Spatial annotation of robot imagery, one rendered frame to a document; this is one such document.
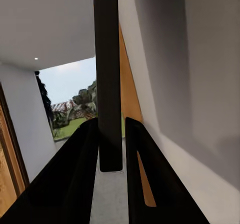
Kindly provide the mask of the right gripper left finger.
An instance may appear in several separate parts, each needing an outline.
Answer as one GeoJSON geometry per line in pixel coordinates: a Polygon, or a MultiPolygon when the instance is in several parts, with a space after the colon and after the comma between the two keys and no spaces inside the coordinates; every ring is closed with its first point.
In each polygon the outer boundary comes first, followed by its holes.
{"type": "Polygon", "coordinates": [[[90,224],[98,118],[83,122],[0,218],[0,224],[90,224]]]}

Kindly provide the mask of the poster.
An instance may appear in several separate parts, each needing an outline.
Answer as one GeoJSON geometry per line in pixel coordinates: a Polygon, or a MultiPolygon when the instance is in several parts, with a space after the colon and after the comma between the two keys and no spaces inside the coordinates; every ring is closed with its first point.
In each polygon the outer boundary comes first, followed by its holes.
{"type": "Polygon", "coordinates": [[[118,0],[93,0],[101,172],[123,169],[118,0]]]}

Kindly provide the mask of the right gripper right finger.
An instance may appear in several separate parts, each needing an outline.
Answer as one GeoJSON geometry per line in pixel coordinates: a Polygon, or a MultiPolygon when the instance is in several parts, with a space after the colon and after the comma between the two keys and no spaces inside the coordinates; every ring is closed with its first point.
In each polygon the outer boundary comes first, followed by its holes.
{"type": "Polygon", "coordinates": [[[210,224],[145,126],[125,119],[129,224],[210,224]],[[156,207],[146,205],[139,152],[156,207]]]}

